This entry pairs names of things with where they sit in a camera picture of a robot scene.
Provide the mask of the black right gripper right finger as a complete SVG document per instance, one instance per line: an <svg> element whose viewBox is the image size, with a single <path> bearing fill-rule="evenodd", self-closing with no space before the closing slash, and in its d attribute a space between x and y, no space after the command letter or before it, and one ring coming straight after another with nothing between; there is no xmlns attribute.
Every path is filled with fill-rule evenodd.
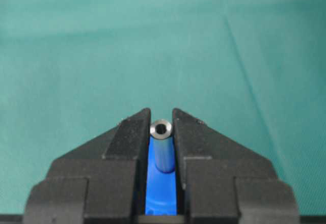
<svg viewBox="0 0 326 224"><path fill-rule="evenodd" d="M299 223L292 188L271 161L192 115L172 113L187 223Z"/></svg>

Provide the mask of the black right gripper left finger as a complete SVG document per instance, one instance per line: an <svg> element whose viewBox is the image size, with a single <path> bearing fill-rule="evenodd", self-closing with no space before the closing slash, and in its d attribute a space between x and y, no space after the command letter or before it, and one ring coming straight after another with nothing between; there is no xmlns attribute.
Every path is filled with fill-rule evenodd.
<svg viewBox="0 0 326 224"><path fill-rule="evenodd" d="M29 195L24 223L131 223L145 212L151 111L54 160Z"/></svg>

